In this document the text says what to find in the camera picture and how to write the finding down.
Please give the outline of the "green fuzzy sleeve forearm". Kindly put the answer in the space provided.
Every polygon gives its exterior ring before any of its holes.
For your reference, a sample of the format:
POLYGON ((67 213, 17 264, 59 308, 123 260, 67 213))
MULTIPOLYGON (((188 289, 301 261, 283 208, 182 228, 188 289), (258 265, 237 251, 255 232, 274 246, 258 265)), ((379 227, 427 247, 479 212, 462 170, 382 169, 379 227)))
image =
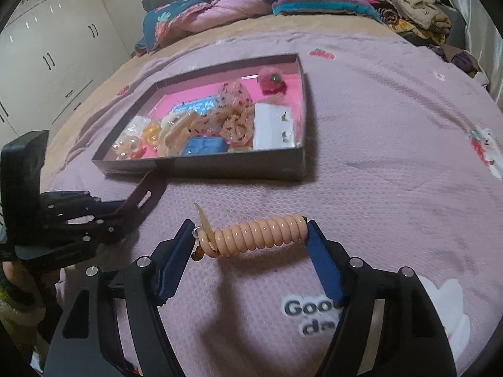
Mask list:
POLYGON ((26 292, 1 272, 1 323, 22 357, 43 369, 61 307, 55 286, 26 292))

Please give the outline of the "person's left hand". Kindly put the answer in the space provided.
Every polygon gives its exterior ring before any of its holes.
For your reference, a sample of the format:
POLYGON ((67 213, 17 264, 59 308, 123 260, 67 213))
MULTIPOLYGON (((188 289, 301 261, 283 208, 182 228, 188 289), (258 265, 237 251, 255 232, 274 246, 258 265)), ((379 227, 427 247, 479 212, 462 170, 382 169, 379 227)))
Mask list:
POLYGON ((56 298, 60 271, 32 275, 20 261, 1 263, 1 299, 23 307, 56 298))

